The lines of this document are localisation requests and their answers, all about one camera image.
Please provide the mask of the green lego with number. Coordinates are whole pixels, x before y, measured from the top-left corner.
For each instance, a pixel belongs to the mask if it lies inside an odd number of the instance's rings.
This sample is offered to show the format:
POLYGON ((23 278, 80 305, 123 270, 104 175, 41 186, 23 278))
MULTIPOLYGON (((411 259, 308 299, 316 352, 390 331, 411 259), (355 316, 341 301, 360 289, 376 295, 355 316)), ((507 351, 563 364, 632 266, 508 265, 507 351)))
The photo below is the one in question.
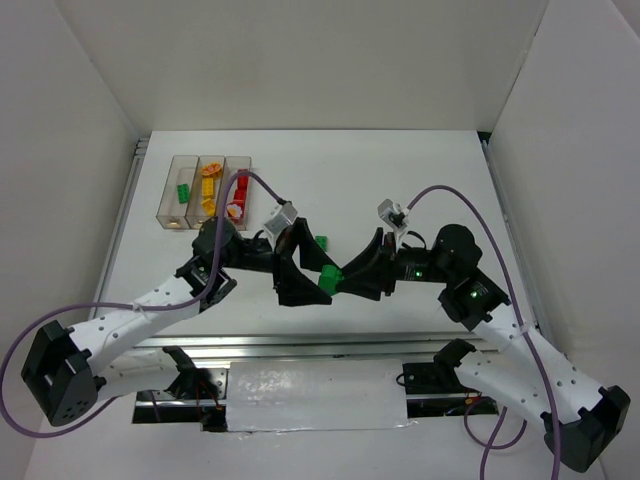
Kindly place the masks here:
POLYGON ((329 296, 338 293, 337 286, 343 280, 342 271, 334 265, 324 265, 318 279, 318 287, 329 296))

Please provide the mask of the red white flower lego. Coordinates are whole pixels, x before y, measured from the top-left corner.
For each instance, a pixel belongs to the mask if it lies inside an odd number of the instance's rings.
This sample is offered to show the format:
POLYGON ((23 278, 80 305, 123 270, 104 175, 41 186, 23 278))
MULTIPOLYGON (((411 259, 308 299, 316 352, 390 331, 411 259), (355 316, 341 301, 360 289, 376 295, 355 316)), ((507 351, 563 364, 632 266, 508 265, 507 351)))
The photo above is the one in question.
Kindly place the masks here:
POLYGON ((242 220, 245 215, 244 203, 239 201, 233 201, 229 203, 226 206, 226 214, 230 219, 234 221, 242 220))

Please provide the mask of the red rounded lego piece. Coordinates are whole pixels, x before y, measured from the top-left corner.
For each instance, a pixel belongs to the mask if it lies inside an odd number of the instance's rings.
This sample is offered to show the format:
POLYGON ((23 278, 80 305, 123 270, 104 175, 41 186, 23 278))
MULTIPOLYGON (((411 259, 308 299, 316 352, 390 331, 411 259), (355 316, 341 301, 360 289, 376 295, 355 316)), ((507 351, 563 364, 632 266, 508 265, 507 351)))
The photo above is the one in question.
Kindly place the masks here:
POLYGON ((234 192, 233 201, 234 202, 245 203, 246 202, 246 197, 247 197, 247 190, 238 190, 238 189, 236 189, 235 192, 234 192))

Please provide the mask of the red rectangular lego brick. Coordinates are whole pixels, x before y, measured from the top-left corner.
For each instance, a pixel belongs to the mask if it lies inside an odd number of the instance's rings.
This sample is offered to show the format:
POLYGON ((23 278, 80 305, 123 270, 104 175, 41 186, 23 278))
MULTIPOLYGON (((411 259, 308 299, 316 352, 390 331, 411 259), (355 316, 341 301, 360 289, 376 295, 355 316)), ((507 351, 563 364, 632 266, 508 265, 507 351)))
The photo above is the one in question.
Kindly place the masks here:
POLYGON ((237 189, 238 190, 246 190, 248 188, 248 181, 249 181, 249 177, 248 176, 240 176, 237 179, 237 189))

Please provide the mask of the yellow rounded lego brick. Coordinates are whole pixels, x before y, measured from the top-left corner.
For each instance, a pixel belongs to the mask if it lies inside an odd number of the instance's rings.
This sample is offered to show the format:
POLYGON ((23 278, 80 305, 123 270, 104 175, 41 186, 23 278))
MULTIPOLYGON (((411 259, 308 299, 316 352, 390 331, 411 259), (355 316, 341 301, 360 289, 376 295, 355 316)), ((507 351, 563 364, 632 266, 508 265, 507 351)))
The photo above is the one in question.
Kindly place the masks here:
POLYGON ((223 173, 223 165, 219 162, 212 162, 201 168, 203 177, 219 178, 223 173))

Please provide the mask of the green lego plate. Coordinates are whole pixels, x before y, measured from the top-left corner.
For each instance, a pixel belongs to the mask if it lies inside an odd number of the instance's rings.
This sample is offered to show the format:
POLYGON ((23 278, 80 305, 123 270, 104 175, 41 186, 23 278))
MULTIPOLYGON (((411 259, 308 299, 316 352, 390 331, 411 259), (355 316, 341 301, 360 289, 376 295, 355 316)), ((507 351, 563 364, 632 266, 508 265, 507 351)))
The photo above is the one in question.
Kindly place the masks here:
POLYGON ((186 183, 176 186, 176 196, 180 205, 187 204, 190 199, 190 186, 186 183))

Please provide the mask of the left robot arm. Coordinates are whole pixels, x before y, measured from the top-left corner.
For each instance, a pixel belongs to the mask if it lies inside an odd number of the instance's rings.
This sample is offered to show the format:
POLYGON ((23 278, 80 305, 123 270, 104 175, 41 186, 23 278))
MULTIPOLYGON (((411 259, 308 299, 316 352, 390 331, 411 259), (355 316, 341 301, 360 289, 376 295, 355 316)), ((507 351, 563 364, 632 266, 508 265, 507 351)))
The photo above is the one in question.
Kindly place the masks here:
POLYGON ((38 329, 21 377, 52 426, 74 423, 100 401, 139 391, 217 399, 209 372, 182 348, 134 348, 221 302, 237 285, 229 268, 270 274, 282 306, 331 302, 304 274, 332 261, 303 218, 270 220, 246 238, 230 220, 213 217, 201 226, 192 249, 174 275, 132 303, 109 304, 106 314, 70 327, 49 316, 38 329))

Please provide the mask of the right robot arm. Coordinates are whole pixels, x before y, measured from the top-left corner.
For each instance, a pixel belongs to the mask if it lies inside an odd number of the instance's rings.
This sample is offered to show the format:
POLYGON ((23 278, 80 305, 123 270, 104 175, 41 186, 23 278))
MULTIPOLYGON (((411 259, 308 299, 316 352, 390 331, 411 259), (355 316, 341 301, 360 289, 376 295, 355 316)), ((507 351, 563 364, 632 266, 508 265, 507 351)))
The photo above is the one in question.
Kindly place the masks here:
POLYGON ((343 267, 337 290, 379 300, 391 295, 399 281, 443 285, 438 300, 447 316, 514 367, 492 363, 462 340, 441 350, 437 362, 463 386, 539 429, 564 466, 584 473, 622 430, 631 399, 621 387, 605 387, 580 371, 520 320, 512 299, 479 269, 481 256, 473 234, 462 225, 442 227, 429 248, 397 246, 393 233, 378 230, 343 267))

